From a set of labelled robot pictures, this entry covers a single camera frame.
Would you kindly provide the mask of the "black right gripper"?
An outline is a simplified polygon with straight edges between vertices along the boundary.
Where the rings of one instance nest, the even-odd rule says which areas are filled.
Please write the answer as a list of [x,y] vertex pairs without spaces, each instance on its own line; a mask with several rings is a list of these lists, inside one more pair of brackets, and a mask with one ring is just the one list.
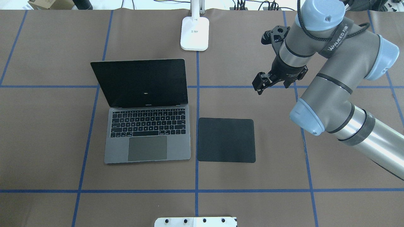
[[284,87],[287,89],[296,80],[303,79],[307,72],[307,66],[292,67],[277,56],[272,63],[270,73],[257,73],[252,81],[252,86],[258,95],[261,95],[264,89],[279,82],[283,82]]

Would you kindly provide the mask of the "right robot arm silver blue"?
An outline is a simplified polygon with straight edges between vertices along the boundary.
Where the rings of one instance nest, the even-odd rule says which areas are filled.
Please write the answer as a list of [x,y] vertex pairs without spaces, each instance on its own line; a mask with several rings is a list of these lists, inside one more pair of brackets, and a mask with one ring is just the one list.
[[297,6],[292,26],[262,35],[261,43],[272,45],[276,57],[252,85],[259,95],[279,82],[288,88],[303,79],[312,56],[323,56],[326,63],[297,99],[290,119],[312,135],[333,134],[403,180],[403,135],[349,101],[362,80],[379,79],[399,56],[395,44],[368,27],[345,17],[343,1],[306,0]]

